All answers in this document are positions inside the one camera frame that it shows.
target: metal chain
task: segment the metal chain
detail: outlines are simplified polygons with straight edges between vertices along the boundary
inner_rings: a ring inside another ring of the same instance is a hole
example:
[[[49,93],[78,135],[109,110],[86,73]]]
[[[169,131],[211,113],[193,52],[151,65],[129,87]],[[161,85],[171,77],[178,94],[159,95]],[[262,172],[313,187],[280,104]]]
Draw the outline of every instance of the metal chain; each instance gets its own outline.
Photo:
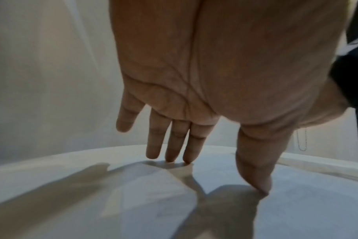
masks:
[[[308,149],[308,134],[307,134],[307,130],[305,128],[305,149],[301,149],[300,147],[300,138],[298,136],[298,130],[296,130],[297,132],[297,145],[298,145],[298,149],[301,150],[302,152],[305,152]]]

